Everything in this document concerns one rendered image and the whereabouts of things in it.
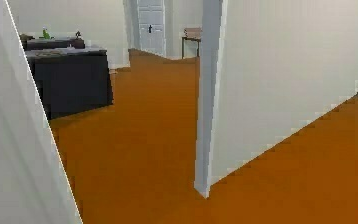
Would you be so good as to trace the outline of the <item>black kitchen island counter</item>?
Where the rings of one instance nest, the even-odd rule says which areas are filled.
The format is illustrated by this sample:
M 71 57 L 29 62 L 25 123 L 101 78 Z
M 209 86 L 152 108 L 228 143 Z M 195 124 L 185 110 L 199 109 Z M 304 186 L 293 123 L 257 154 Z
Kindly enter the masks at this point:
M 112 104 L 106 49 L 56 48 L 25 55 L 48 120 Z

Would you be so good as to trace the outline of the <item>brown side table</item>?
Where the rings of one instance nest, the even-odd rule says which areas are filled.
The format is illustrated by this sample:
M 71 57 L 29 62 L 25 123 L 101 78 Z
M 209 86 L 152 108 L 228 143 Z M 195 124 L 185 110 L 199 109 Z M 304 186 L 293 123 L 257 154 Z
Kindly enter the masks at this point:
M 201 33 L 202 29 L 197 28 L 185 28 L 183 31 L 183 36 L 181 37 L 181 53 L 185 55 L 184 43 L 186 41 L 193 41 L 197 43 L 196 56 L 200 56 L 200 43 L 201 43 Z

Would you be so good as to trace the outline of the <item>white panelled room door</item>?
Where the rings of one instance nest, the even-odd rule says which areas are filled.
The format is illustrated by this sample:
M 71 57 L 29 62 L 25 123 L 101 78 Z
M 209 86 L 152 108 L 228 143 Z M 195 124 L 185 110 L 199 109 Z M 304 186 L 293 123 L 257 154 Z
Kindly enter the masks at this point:
M 137 0 L 140 47 L 143 51 L 165 55 L 163 0 Z

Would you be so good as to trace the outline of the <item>dark brown counter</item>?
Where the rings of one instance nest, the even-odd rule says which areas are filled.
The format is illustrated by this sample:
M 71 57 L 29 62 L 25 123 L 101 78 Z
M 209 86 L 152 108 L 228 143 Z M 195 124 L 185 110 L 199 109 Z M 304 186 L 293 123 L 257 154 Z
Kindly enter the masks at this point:
M 44 39 L 38 38 L 35 39 L 33 36 L 21 34 L 19 36 L 23 48 L 25 51 L 30 50 L 42 50 L 42 49 L 55 49 L 55 48 L 67 48 L 73 47 L 76 49 L 84 49 L 85 43 L 81 38 L 76 37 L 59 37 Z

